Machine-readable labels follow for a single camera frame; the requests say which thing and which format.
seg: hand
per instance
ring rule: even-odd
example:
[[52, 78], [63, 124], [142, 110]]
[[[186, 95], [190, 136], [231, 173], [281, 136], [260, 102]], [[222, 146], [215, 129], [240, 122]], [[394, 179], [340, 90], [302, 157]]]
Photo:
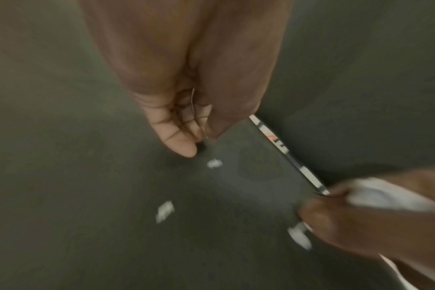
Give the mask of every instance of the hand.
[[293, 0], [79, 2], [153, 130], [171, 150], [193, 157], [204, 135], [216, 139], [257, 110]]
[[[435, 168], [379, 178], [435, 201]], [[331, 188], [335, 197], [313, 200], [301, 209], [301, 218], [315, 235], [359, 255], [377, 258], [382, 254], [400, 265], [405, 261], [435, 269], [435, 213], [353, 207], [345, 201], [349, 191], [350, 182], [341, 183]], [[426, 277], [414, 276], [407, 265], [403, 268], [402, 274], [411, 274], [408, 279], [413, 282], [415, 277], [423, 289], [430, 284]]]

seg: paper debris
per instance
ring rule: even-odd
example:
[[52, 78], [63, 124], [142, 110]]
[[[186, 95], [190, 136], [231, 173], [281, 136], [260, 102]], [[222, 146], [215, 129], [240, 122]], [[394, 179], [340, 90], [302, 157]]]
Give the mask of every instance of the paper debris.
[[308, 239], [308, 237], [305, 235], [305, 232], [307, 230], [311, 231], [310, 226], [307, 224], [300, 222], [295, 227], [291, 227], [288, 229], [288, 233], [291, 236], [291, 238], [296, 242], [298, 245], [303, 247], [306, 250], [312, 249], [312, 242]]
[[222, 161], [219, 159], [213, 159], [208, 161], [207, 166], [210, 169], [218, 168], [222, 166]]
[[163, 205], [159, 206], [159, 210], [157, 215], [155, 216], [155, 220], [157, 223], [161, 223], [162, 221], [166, 220], [169, 215], [174, 213], [174, 206], [171, 201], [167, 201]]

